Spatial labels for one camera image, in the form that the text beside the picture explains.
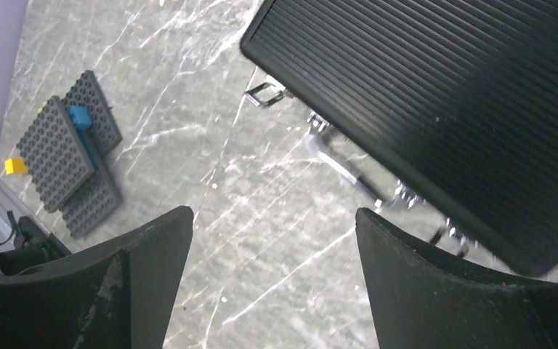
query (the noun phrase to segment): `gray baseplate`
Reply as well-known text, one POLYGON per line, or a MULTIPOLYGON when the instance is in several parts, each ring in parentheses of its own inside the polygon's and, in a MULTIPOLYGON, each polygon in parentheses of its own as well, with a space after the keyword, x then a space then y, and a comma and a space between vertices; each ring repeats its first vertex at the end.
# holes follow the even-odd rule
POLYGON ((94 172, 59 97, 51 97, 16 148, 48 212, 59 209, 94 172))
POLYGON ((89 141, 88 144, 97 160, 97 171, 61 208, 63 220, 73 238, 86 236, 122 202, 121 194, 103 160, 98 156, 94 143, 89 141))
POLYGON ((93 125, 88 131, 90 140, 95 144, 101 157, 113 150, 122 141, 123 136, 116 126, 116 121, 108 107, 92 71, 85 71, 63 98, 66 108, 81 105, 89 110, 93 125))

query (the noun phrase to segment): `black cable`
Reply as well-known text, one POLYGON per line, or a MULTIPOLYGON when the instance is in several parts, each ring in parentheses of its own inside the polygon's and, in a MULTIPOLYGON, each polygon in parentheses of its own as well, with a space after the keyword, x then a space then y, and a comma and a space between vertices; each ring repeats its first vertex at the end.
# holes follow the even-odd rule
POLYGON ((7 219, 9 220, 9 224, 12 226, 12 232, 10 233, 9 238, 7 238, 7 240, 0 243, 0 246, 7 244, 9 240, 12 240, 14 235, 21 234, 20 227, 18 227, 18 223, 16 223, 16 218, 14 217, 14 212, 7 211, 7 219))

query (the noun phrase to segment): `gray marble floor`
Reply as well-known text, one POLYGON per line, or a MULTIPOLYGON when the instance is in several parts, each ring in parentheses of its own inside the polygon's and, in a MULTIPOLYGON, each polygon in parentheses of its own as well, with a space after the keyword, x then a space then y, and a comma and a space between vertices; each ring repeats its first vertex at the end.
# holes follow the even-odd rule
MULTIPOLYGON (((302 146, 307 108, 241 98, 263 72, 238 51, 257 0, 33 0, 0 145, 3 160, 36 110, 95 70, 124 141, 108 165, 124 204, 75 241, 27 177, 5 177, 73 251, 178 205, 195 235, 165 348, 377 348, 353 223, 368 202, 302 146)), ((352 143, 334 144, 387 192, 394 177, 352 143)), ((430 207, 382 212, 427 237, 430 207)), ((476 261, 504 270, 485 252, 476 261)))

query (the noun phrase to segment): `yellow toy brick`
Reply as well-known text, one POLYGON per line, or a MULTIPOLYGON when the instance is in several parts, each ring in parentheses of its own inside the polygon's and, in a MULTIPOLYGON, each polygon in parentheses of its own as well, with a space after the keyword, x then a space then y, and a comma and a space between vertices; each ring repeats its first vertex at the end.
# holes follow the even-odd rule
POLYGON ((26 175, 27 173, 28 169, 23 158, 10 158, 5 161, 6 175, 26 175))

